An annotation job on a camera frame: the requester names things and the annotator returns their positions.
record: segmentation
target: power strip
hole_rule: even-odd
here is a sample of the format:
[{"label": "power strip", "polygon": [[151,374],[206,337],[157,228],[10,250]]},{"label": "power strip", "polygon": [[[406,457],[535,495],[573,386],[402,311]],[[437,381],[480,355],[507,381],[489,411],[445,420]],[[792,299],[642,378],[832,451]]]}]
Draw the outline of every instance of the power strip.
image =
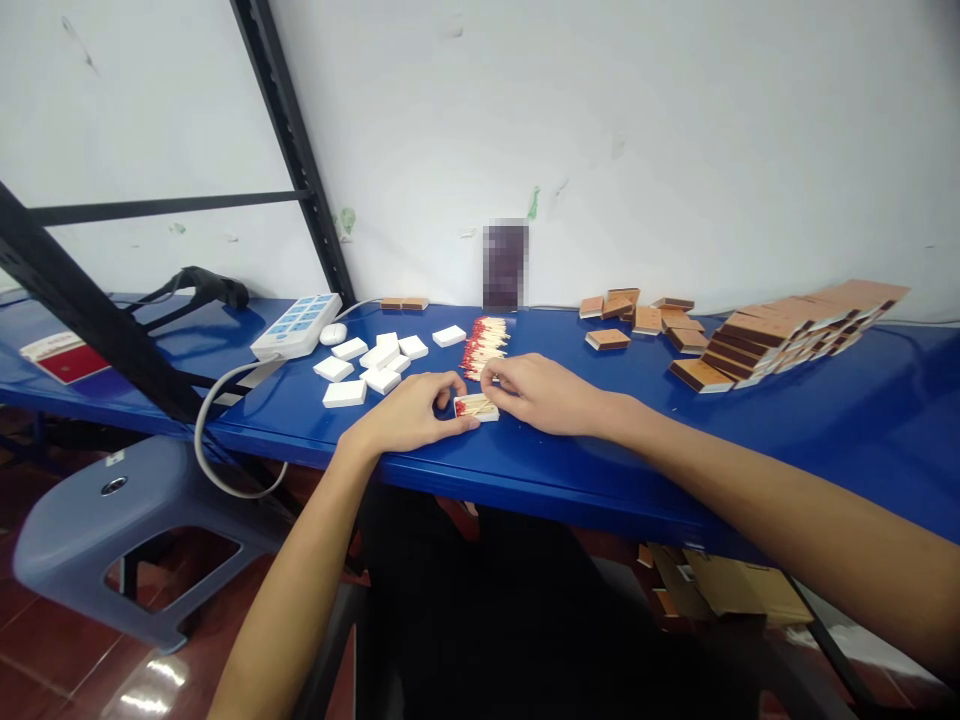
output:
[{"label": "power strip", "polygon": [[339,295],[311,295],[297,300],[258,337],[250,350],[260,360],[279,355],[284,360],[305,357],[320,340],[320,331],[343,307]]}]

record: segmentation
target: plastic stool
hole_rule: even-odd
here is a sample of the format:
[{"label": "plastic stool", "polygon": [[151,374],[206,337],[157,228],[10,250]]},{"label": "plastic stool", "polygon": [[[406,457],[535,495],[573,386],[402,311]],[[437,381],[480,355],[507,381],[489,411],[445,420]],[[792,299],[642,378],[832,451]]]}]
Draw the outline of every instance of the plastic stool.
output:
[{"label": "plastic stool", "polygon": [[[38,595],[176,652],[187,642],[178,625],[251,562],[279,551],[290,526],[277,513],[218,490],[187,443],[153,437],[120,456],[84,468],[41,498],[23,525],[13,572]],[[204,528],[240,548],[155,613],[107,587],[113,563],[180,527]]]}]

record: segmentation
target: blue tabletop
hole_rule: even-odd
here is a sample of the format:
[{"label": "blue tabletop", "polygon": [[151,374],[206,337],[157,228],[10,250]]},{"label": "blue tabletop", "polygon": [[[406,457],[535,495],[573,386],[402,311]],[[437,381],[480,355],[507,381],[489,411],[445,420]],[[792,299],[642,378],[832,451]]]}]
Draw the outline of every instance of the blue tabletop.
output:
[{"label": "blue tabletop", "polygon": [[[144,308],[144,320],[169,312],[174,298]],[[236,312],[208,305],[155,331],[177,368],[218,377],[252,360],[249,345],[289,306],[255,299]],[[351,314],[350,336],[372,344],[378,333],[418,334],[430,354],[408,372],[457,367],[463,344],[441,349],[431,334],[452,324],[469,332],[479,308],[431,305],[422,313]],[[622,351],[596,353],[587,331],[618,321],[580,320],[575,312],[530,310],[508,316],[507,351],[540,352],[590,382],[633,395],[682,422],[827,478],[889,510],[960,542],[960,332],[884,327],[850,351],[806,363],[754,388],[697,395],[668,371],[679,357],[661,336],[635,337]],[[718,321],[703,319],[712,329]],[[182,436],[112,370],[65,387],[22,360],[23,345],[62,330],[34,301],[0,308],[0,401],[144,432]],[[327,383],[312,366],[318,347],[288,362],[243,401],[209,424],[226,447],[325,467],[337,438],[378,400],[327,410]],[[468,382],[471,390],[476,383]],[[630,453],[601,441],[540,433],[507,414],[466,436],[385,457],[387,482],[662,542],[702,545],[718,554],[759,559],[739,534]]]}]

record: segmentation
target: white mouse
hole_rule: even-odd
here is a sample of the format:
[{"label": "white mouse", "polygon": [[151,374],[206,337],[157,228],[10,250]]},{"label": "white mouse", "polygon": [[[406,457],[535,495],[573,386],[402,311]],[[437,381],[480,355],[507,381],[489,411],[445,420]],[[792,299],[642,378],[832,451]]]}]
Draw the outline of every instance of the white mouse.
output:
[{"label": "white mouse", "polygon": [[320,331],[320,343],[322,345],[339,345],[347,339],[347,326],[343,323],[333,323],[327,325]]}]

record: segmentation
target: red box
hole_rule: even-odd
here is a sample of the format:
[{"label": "red box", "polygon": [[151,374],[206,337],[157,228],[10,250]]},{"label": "red box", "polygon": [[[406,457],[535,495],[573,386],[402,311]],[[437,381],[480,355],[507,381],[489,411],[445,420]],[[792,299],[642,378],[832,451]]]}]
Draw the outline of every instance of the red box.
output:
[{"label": "red box", "polygon": [[64,385],[110,367],[76,333],[62,332],[20,348],[20,355]]}]

